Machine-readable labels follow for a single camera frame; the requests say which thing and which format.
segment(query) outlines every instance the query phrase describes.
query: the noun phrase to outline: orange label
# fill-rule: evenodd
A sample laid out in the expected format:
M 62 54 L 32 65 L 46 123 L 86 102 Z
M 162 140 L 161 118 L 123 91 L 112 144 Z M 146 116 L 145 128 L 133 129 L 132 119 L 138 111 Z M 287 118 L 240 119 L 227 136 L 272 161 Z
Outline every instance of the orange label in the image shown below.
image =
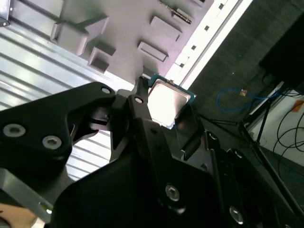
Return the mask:
M 241 92 L 239 93 L 239 95 L 240 96 L 246 96 L 247 92 L 248 92 L 247 90 L 242 89 Z
M 297 100 L 294 104 L 294 108 L 292 109 L 292 112 L 297 113 L 301 109 L 303 104 L 304 104 L 304 100 Z

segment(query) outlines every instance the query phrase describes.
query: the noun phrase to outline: dark wall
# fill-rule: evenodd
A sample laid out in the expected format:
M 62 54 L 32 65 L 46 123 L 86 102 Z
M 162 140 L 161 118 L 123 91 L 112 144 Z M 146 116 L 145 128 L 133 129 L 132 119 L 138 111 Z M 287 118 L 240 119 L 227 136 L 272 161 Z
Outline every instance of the dark wall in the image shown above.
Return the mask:
M 217 108 L 221 89 L 244 88 L 257 95 L 264 90 L 267 95 L 273 89 L 273 77 L 267 76 L 263 83 L 265 71 L 258 64 L 303 11 L 303 0 L 254 0 L 190 88 L 197 94 L 199 112 L 239 121 L 246 111 L 225 113 Z M 231 93 L 223 94 L 220 104 L 235 108 L 250 101 Z

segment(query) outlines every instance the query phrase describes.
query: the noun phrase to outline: wire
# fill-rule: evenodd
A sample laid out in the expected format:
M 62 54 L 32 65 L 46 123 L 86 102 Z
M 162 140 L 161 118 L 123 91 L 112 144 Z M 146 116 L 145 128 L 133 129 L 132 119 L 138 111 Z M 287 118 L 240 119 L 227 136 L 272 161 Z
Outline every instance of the wire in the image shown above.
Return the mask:
M 290 110 L 284 115 L 283 119 L 280 121 L 279 127 L 277 128 L 277 131 L 276 131 L 277 143 L 280 143 L 280 144 L 281 144 L 283 147 L 285 147 L 285 148 L 287 148 L 287 147 L 289 148 L 289 146 L 286 146 L 286 145 L 282 144 L 281 141 L 280 141 L 280 138 L 281 138 L 281 137 L 279 137 L 279 132 L 280 132 L 281 125 L 282 125 L 284 119 L 288 116 L 288 114 L 291 113 L 291 112 L 293 111 L 293 109 L 295 109 L 296 107 L 298 107 L 298 106 L 300 106 L 300 105 L 302 105 L 302 104 L 304 104 L 304 101 L 298 103 L 296 106 L 294 106 L 292 109 L 290 109 Z
M 304 127 L 294 127 L 294 128 L 291 128 L 291 129 L 289 129 L 288 131 L 285 131 L 285 132 L 277 139 L 277 141 L 276 141 L 276 143 L 275 143 L 275 145 L 274 145 L 274 148 L 273 148 L 273 150 L 272 150 L 273 155 L 275 155 L 276 145 L 280 142 L 280 139 L 281 139 L 284 135 L 286 135 L 288 132 L 293 131 L 293 130 L 296 130 L 297 128 L 299 128 L 299 129 L 304 129 Z M 292 146 L 285 146 L 285 145 L 284 145 L 284 147 L 285 147 L 285 148 L 288 148 L 288 149 L 290 149 L 290 148 L 295 148 L 294 144 L 292 144 Z
M 269 99 L 269 98 L 274 98 L 274 97 L 278 97 L 279 96 L 279 93 L 278 92 L 275 92 L 273 95 L 271 96 L 266 96 L 266 97 L 262 97 L 262 96 L 256 96 L 250 92 L 247 92 L 246 93 L 246 96 L 249 96 L 251 98 L 254 98 L 256 99 L 256 101 L 253 101 L 249 104 L 246 104 L 244 106 L 241 106 L 241 107 L 238 107 L 238 108 L 235 108 L 235 109 L 226 109 L 226 108 L 223 108 L 219 105 L 219 98 L 221 96 L 222 93 L 226 93 L 226 92 L 242 92 L 243 90 L 242 89 L 239 89 L 239 88 L 226 88 L 226 89 L 223 89 L 221 90 L 218 95 L 217 95 L 217 107 L 224 111 L 224 112 L 237 112 L 237 111 L 241 111 L 241 110 L 244 110 L 244 109 L 247 109 L 249 107 L 251 107 L 254 103 L 258 103 L 262 100 L 265 100 L 265 99 Z
M 297 126 L 296 126 L 296 130 L 295 130 L 295 137 L 294 137 L 294 145 L 295 145 L 295 147 L 296 147 L 296 149 L 298 150 L 298 151 L 301 151 L 301 152 L 304 152 L 304 150 L 301 150 L 299 147 L 298 147 L 298 145 L 297 145 L 297 142 L 296 142 L 296 139 L 297 139 L 297 136 L 298 136 L 298 129 L 299 129 L 299 125 L 300 125 L 300 122 L 301 122 L 301 120 L 303 119 L 303 117 L 304 117 L 304 113 L 301 115 L 301 118 L 299 119 L 299 121 L 298 121 L 298 124 L 297 124 Z

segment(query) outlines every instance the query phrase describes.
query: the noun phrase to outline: screw head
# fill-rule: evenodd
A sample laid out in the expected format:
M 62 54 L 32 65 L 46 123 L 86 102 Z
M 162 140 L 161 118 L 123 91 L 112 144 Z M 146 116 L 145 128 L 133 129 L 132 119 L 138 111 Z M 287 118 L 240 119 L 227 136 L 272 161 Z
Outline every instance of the screw head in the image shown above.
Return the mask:
M 26 130 L 23 126 L 16 123 L 11 123 L 3 128 L 3 133 L 7 137 L 17 138 L 23 136 Z
M 180 199 L 180 193 L 177 190 L 177 188 L 174 187 L 173 185 L 168 184 L 166 186 L 166 194 L 167 194 L 168 198 L 174 202 L 177 202 Z
M 62 141 L 57 136 L 49 135 L 43 138 L 42 144 L 45 148 L 56 150 L 61 146 Z
M 244 219 L 242 214 L 233 206 L 230 206 L 229 208 L 230 215 L 232 218 L 240 225 L 244 224 Z
M 143 100 L 140 99 L 140 98 L 138 98 L 138 97 L 135 98 L 135 101 L 138 102 L 138 103 L 142 103 L 143 102 Z
M 103 91 L 105 94 L 110 94 L 111 91 L 107 88 L 102 88 L 101 91 Z

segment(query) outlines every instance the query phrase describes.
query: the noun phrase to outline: corrugated metal surface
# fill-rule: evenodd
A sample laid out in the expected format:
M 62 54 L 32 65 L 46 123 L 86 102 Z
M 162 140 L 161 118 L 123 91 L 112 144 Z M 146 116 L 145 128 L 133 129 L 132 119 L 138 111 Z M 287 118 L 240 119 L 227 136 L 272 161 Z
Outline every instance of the corrugated metal surface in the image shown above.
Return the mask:
M 0 47 L 0 110 L 93 81 L 116 91 L 131 90 L 133 86 L 89 69 L 83 59 L 16 23 L 0 28 Z M 66 165 L 71 178 L 78 180 L 106 165 L 110 147 L 110 134 L 103 131 L 75 145 Z

